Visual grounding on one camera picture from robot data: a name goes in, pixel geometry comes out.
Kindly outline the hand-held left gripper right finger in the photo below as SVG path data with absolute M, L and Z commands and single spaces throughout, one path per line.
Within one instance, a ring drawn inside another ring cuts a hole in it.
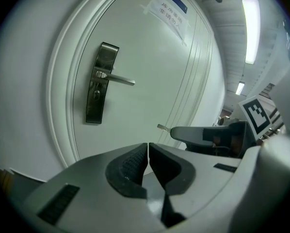
M 152 233 L 229 233 L 247 189 L 247 156 L 241 159 L 148 145 L 150 166 L 163 187 Z

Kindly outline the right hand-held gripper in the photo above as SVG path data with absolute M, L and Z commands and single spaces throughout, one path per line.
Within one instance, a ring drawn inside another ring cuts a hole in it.
M 232 157 L 231 150 L 198 145 L 242 144 L 239 153 L 239 158 L 242 158 L 246 150 L 255 146 L 272 125 L 257 96 L 239 102 L 230 119 L 237 122 L 225 126 L 174 127 L 171 129 L 171 137 L 186 143 L 186 151 L 221 157 Z

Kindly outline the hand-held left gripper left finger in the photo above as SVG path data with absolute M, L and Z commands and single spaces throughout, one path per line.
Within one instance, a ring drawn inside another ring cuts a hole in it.
M 18 209 L 39 233 L 162 232 L 142 187 L 146 166 L 146 143 L 87 157 L 38 187 Z

